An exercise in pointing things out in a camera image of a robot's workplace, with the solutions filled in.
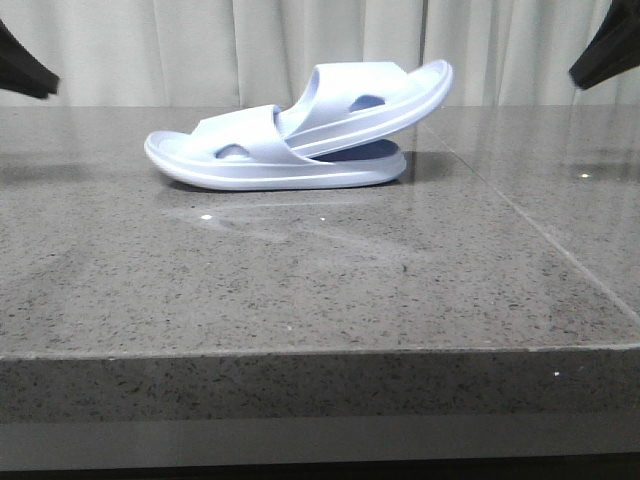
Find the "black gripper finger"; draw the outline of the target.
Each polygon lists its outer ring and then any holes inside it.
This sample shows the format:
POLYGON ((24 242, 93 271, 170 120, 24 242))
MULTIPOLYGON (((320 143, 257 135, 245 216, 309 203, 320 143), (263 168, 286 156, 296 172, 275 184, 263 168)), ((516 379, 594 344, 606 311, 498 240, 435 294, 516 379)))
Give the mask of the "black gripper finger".
POLYGON ((46 99, 58 93, 59 82, 1 23, 1 88, 46 99))
POLYGON ((587 90, 639 66, 639 0, 615 0, 591 42, 569 69, 587 90))

